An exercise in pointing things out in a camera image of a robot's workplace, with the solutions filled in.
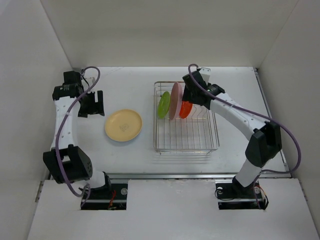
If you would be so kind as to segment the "beige plate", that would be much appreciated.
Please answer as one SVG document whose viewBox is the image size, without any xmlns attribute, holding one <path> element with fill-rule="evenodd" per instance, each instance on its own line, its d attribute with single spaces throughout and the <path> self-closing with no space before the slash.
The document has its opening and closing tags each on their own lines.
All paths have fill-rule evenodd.
<svg viewBox="0 0 320 240">
<path fill-rule="evenodd" d="M 132 109 L 121 109 L 112 113 L 105 122 L 106 135 L 116 142 L 128 142 L 139 135 L 143 120 L 139 113 Z"/>
</svg>

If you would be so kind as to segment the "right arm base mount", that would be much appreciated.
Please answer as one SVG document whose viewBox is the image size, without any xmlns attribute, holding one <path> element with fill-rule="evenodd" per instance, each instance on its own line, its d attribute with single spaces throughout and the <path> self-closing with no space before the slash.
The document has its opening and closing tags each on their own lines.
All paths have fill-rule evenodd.
<svg viewBox="0 0 320 240">
<path fill-rule="evenodd" d="M 219 210 L 266 210 L 269 199 L 258 182 L 236 188 L 231 182 L 217 182 L 214 195 Z"/>
</svg>

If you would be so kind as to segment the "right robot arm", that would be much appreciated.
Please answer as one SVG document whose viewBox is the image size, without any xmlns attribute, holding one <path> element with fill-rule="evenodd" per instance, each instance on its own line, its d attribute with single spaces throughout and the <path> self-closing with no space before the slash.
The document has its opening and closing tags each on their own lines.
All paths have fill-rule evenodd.
<svg viewBox="0 0 320 240">
<path fill-rule="evenodd" d="M 245 162 L 232 180 L 232 193 L 243 197 L 250 191 L 263 167 L 282 149 L 280 126 L 264 121 L 260 116 L 244 111 L 225 90 L 204 80 L 199 69 L 182 77 L 185 88 L 183 98 L 206 107 L 236 127 L 248 140 Z"/>
</svg>

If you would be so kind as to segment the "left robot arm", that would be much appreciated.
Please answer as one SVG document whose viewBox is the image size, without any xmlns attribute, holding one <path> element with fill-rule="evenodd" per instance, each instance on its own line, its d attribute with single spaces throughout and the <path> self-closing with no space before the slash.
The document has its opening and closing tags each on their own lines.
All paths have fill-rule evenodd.
<svg viewBox="0 0 320 240">
<path fill-rule="evenodd" d="M 87 191 L 92 190 L 104 199 L 112 192 L 110 178 L 94 169 L 78 142 L 78 119 L 105 114 L 103 91 L 93 90 L 99 77 L 84 88 L 85 72 L 85 69 L 64 72 L 63 84 L 53 90 L 55 133 L 50 150 L 43 153 L 42 159 L 57 184 L 84 181 Z"/>
</svg>

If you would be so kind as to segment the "pink plate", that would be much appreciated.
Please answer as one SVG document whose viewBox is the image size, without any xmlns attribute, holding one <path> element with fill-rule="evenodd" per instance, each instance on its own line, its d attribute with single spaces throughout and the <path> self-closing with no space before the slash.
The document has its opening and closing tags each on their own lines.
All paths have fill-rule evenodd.
<svg viewBox="0 0 320 240">
<path fill-rule="evenodd" d="M 183 89 L 179 82 L 175 82 L 170 94 L 169 118 L 174 120 L 178 117 L 183 100 Z"/>
</svg>

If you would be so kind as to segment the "orange translucent plate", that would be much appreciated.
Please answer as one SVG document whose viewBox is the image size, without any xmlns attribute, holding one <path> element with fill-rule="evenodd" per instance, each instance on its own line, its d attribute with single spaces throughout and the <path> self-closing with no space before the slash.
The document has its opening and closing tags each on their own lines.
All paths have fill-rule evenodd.
<svg viewBox="0 0 320 240">
<path fill-rule="evenodd" d="M 179 116 L 181 119 L 186 119 L 188 115 L 191 113 L 193 108 L 193 104 L 189 101 L 182 101 Z"/>
</svg>

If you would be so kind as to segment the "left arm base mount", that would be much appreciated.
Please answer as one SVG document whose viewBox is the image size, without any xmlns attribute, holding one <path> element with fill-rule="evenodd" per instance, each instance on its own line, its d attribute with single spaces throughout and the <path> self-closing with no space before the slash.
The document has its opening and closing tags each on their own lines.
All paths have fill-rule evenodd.
<svg viewBox="0 0 320 240">
<path fill-rule="evenodd" d="M 94 188 L 86 200 L 86 193 L 81 200 L 81 210 L 124 211 L 127 209 L 129 185 L 125 179 L 111 179 L 107 185 Z"/>
</svg>

